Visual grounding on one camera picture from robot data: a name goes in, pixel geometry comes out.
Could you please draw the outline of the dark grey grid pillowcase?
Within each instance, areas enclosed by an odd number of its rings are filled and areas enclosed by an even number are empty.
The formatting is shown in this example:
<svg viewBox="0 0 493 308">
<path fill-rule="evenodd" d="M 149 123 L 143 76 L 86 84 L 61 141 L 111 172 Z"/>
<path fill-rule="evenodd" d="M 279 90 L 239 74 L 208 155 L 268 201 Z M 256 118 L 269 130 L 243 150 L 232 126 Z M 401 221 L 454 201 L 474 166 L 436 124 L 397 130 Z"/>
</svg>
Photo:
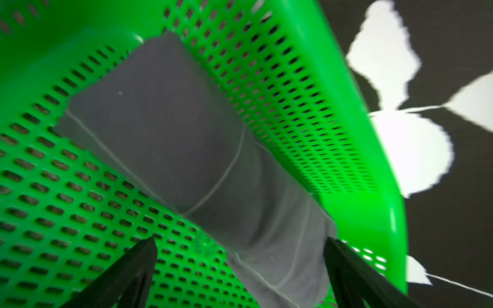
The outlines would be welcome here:
<svg viewBox="0 0 493 308">
<path fill-rule="evenodd" d="M 334 221 L 176 34 L 148 39 L 72 97 L 55 129 L 220 244 L 261 307 L 314 307 L 326 297 Z"/>
</svg>

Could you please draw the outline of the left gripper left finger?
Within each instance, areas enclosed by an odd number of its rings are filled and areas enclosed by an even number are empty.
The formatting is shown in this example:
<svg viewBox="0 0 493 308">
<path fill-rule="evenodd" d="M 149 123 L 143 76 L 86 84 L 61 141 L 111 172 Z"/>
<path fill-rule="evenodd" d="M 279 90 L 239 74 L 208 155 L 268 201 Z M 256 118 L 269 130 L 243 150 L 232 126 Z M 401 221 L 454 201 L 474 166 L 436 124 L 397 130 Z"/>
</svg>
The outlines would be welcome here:
<svg viewBox="0 0 493 308">
<path fill-rule="evenodd" d="M 154 238 L 138 242 L 63 307 L 146 307 L 157 261 Z"/>
</svg>

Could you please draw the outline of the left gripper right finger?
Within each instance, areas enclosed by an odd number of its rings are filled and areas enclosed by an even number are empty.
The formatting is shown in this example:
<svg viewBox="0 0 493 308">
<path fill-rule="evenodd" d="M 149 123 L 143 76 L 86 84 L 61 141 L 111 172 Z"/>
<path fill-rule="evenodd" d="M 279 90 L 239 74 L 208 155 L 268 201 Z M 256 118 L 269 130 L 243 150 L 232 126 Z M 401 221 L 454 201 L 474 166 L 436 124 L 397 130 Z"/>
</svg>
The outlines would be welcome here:
<svg viewBox="0 0 493 308">
<path fill-rule="evenodd" d="M 324 260 L 338 307 L 419 307 L 340 240 L 327 239 Z"/>
</svg>

